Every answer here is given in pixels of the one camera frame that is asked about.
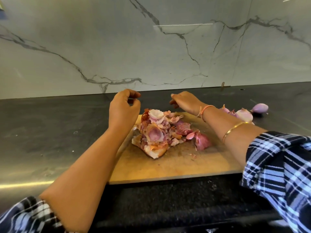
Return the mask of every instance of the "checkered sleeve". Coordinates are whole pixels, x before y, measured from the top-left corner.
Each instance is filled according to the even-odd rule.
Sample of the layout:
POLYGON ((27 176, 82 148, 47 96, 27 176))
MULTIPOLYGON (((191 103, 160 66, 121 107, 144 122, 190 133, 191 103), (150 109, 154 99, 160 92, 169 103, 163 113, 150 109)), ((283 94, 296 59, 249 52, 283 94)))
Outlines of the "checkered sleeve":
POLYGON ((67 233, 50 206, 30 196, 0 215, 1 233, 67 233))
POLYGON ((249 145, 241 185, 266 198, 294 232, 311 233, 311 137, 262 133, 249 145))

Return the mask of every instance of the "left hand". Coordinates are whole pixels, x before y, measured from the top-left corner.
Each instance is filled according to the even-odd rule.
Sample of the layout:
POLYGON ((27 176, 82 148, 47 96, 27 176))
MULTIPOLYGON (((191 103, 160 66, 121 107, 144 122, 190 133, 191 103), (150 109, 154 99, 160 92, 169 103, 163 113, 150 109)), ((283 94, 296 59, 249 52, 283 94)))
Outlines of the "left hand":
POLYGON ((109 128, 124 131, 126 134, 130 132, 140 112, 140 101, 137 99, 140 96, 139 92, 131 89, 115 95, 109 107, 109 128))

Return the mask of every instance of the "hand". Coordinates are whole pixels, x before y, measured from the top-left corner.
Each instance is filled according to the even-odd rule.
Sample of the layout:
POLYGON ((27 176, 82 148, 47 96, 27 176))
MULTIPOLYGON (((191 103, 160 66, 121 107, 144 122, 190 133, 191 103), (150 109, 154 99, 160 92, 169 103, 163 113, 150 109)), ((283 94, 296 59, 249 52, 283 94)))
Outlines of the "hand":
POLYGON ((115 95, 109 107, 109 128, 124 131, 126 135, 130 132, 139 115, 140 101, 137 98, 140 96, 139 92, 131 89, 115 95))
POLYGON ((182 108, 186 112, 197 116, 200 110, 206 106, 198 98, 196 98, 190 92, 181 92, 179 94, 171 94, 172 100, 169 102, 170 105, 174 105, 174 108, 182 108))

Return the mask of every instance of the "pile of onion skins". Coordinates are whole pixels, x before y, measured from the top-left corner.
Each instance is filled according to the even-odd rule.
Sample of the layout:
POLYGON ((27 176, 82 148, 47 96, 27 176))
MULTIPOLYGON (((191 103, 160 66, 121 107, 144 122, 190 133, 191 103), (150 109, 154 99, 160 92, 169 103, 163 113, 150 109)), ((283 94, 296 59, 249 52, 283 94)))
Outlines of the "pile of onion skins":
POLYGON ((253 115, 252 113, 256 113, 256 114, 263 114, 266 113, 268 111, 268 106, 266 104, 263 103, 259 103, 257 105, 255 105, 253 107, 253 109, 251 109, 251 111, 248 111, 247 109, 240 109, 239 111, 234 112, 234 110, 230 111, 228 110, 225 105, 223 105, 222 108, 220 108, 220 110, 223 110, 224 112, 237 117, 245 122, 249 122, 249 123, 253 123, 253 115))
POLYGON ((171 146, 186 140, 193 140, 196 150, 204 150, 211 145, 204 134, 191 129, 191 124, 181 118, 183 115, 177 116, 171 111, 145 109, 140 124, 134 128, 140 134, 132 139, 132 143, 154 159, 162 156, 171 146))

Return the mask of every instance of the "marble backsplash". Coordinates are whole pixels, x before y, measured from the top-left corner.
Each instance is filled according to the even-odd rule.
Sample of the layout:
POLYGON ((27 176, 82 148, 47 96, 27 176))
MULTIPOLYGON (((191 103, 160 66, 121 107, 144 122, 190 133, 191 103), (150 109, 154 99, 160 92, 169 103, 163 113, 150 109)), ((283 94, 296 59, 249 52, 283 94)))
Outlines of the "marble backsplash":
POLYGON ((0 99, 311 81, 311 0, 2 0, 0 99))

